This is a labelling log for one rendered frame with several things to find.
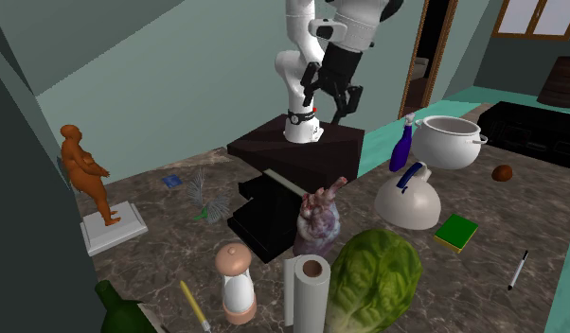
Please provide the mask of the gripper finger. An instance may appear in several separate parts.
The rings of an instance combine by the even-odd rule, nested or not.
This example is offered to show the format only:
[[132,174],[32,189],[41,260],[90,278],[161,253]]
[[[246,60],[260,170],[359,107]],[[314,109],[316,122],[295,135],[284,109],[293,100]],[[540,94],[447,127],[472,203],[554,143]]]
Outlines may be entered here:
[[314,92],[322,87],[322,79],[320,78],[321,65],[316,61],[308,63],[306,70],[300,80],[301,86],[304,88],[304,100],[302,105],[308,107],[314,96]]
[[356,112],[364,87],[349,85],[346,90],[335,88],[333,99],[336,104],[336,112],[331,124],[338,125],[343,117]]

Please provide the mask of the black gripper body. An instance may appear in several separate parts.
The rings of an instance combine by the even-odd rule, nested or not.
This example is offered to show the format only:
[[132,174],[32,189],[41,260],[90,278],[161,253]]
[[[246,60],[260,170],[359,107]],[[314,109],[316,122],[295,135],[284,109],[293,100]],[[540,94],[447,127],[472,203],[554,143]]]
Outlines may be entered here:
[[318,71],[321,89],[330,96],[343,93],[351,85],[362,56],[362,52],[349,51],[329,43]]

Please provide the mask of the dark robot stand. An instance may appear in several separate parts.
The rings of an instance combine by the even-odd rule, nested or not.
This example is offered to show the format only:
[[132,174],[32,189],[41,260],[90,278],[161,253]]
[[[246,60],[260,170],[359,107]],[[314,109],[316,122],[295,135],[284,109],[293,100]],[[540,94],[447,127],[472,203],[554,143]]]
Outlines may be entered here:
[[286,140],[287,116],[281,114],[227,145],[227,152],[259,171],[271,169],[309,193],[328,188],[339,177],[358,176],[365,132],[322,122],[319,141],[296,144]]

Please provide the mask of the wooden framed doorway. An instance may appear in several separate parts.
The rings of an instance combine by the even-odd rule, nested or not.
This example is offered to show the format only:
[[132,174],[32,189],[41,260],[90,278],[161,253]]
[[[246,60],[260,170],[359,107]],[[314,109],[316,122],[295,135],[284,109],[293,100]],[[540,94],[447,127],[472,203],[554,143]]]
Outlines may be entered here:
[[424,0],[398,118],[427,107],[458,0]]

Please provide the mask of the white cooking pot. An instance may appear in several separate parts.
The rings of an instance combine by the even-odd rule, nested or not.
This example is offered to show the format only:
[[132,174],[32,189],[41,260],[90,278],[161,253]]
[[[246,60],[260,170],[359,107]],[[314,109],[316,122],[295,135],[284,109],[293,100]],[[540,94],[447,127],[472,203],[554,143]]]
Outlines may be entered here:
[[480,127],[463,118],[430,115],[414,122],[413,155],[428,167],[460,169],[477,158],[488,137]]

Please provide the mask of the black angular box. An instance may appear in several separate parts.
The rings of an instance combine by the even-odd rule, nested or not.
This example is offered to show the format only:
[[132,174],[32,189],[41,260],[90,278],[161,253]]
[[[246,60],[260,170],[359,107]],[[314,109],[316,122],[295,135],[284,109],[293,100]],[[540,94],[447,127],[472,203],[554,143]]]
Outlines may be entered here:
[[265,264],[294,245],[296,221],[306,191],[271,169],[239,183],[247,202],[227,225]]

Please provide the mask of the green and yellow sponge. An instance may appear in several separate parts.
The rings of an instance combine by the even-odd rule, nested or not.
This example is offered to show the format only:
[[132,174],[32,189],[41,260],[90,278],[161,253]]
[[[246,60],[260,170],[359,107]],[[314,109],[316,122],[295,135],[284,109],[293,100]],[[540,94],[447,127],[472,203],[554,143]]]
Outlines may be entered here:
[[476,223],[452,214],[435,232],[434,240],[459,254],[468,244],[477,228]]

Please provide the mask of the green lettuce head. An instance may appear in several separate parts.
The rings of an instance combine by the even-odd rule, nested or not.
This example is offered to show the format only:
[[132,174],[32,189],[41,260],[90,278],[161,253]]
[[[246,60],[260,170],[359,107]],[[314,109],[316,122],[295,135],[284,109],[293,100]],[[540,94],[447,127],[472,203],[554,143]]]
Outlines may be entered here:
[[351,238],[331,265],[329,333],[381,333],[410,306],[422,266],[415,248],[385,229]]

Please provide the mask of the wooden framed window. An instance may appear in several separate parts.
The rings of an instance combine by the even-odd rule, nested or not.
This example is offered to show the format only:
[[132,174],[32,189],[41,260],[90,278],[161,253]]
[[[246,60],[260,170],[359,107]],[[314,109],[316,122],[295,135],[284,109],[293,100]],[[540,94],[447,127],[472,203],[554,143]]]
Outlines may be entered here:
[[570,0],[504,0],[491,36],[567,41]]

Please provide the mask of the white paper towel roll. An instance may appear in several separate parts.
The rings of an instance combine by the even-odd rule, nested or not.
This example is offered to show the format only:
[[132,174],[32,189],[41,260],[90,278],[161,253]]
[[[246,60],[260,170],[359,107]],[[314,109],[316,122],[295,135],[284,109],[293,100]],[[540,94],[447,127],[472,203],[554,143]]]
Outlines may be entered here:
[[330,286],[330,264],[316,254],[285,259],[284,325],[294,333],[323,333]]

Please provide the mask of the dark brown round basket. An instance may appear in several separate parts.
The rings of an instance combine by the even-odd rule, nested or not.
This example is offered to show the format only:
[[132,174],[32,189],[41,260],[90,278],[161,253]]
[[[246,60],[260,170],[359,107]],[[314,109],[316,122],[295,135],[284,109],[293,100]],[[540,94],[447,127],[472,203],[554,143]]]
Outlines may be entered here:
[[537,101],[544,105],[570,108],[570,56],[557,58]]

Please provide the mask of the pink and white pepper mill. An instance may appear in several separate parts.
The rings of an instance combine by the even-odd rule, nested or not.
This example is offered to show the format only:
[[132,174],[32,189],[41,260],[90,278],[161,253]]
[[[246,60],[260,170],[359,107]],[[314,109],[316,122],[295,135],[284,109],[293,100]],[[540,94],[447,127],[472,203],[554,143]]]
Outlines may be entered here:
[[241,243],[228,243],[217,253],[215,267],[223,279],[223,311],[231,324],[250,322],[257,311],[257,299],[249,267],[252,255]]

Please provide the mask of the black and white pen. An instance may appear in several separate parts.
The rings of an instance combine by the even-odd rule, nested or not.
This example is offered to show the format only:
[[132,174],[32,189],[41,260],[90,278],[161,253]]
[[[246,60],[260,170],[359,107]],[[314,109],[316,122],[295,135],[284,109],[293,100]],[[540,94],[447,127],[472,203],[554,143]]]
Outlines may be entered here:
[[516,284],[516,282],[517,282],[517,279],[518,279],[518,277],[519,277],[519,275],[520,275],[520,273],[521,273],[521,271],[522,271],[522,269],[523,269],[523,267],[524,267],[524,264],[525,264],[525,261],[526,261],[526,259],[527,259],[527,257],[528,257],[528,254],[529,254],[529,251],[528,251],[528,250],[525,250],[525,252],[524,252],[524,254],[523,254],[521,260],[520,260],[519,263],[518,263],[518,266],[517,266],[517,268],[516,268],[514,274],[512,275],[512,277],[511,277],[511,279],[510,279],[510,282],[509,282],[509,284],[508,284],[508,290],[512,290],[512,289],[514,288],[514,286],[515,286],[515,284]]

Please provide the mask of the orange figure on white base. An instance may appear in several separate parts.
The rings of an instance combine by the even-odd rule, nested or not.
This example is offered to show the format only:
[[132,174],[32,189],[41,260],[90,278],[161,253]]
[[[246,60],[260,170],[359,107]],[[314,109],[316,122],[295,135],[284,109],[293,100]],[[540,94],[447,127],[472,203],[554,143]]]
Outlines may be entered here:
[[82,218],[80,230],[90,256],[106,251],[126,240],[148,232],[148,227],[133,203],[111,206],[101,180],[110,173],[97,164],[92,155],[80,146],[82,134],[75,125],[61,127],[62,162],[71,184],[88,195],[97,212]]

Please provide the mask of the dark green glass bottle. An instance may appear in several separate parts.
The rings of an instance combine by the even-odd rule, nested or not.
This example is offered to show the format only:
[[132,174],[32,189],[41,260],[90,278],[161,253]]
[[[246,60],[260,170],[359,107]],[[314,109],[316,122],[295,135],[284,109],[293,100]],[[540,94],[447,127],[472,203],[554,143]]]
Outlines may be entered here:
[[123,299],[109,280],[99,281],[95,292],[106,309],[100,333],[157,333],[141,301]]

